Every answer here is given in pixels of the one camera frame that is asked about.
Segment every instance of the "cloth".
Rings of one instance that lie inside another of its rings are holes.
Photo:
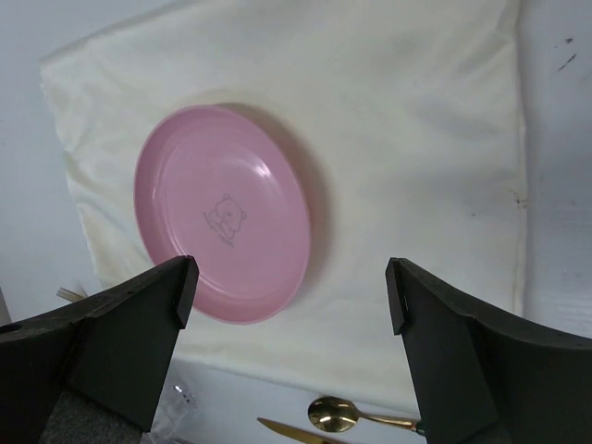
[[[48,56],[43,89],[96,273],[152,266],[132,184],[185,105],[283,134],[313,221],[298,297],[250,326],[193,312],[179,359],[416,413],[385,267],[407,257],[520,314],[526,186],[513,0],[181,3]]]

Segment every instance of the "bear drawing on plate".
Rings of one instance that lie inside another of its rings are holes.
[[[241,222],[247,218],[247,214],[227,194],[224,194],[209,216],[227,239],[234,237],[234,233],[241,229]]]

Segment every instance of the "table surface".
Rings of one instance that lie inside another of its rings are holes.
[[[0,288],[13,320],[62,305],[58,287],[99,290],[68,194],[62,147],[39,87],[39,59],[166,3],[0,2]],[[525,315],[592,337],[592,28],[586,19],[592,3],[524,0],[523,5],[518,33],[530,187]],[[315,393],[183,368],[200,403],[192,426],[196,442],[286,442],[258,425],[258,415],[308,427],[305,406]],[[367,422],[339,438],[424,442]]]

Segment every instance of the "knife blade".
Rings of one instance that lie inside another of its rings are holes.
[[[322,437],[321,435],[307,432],[306,430],[301,430],[300,428],[292,427],[291,425],[277,423],[270,419],[257,418],[257,421],[284,437],[292,438],[296,441],[303,442],[304,444],[347,444],[346,442]]]

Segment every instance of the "gold spoon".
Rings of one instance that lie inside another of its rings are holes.
[[[308,419],[313,423],[313,426],[324,432],[345,432],[355,426],[360,418],[388,426],[404,428],[422,437],[426,435],[424,427],[418,419],[363,413],[358,410],[353,402],[332,396],[319,398],[308,407]]]

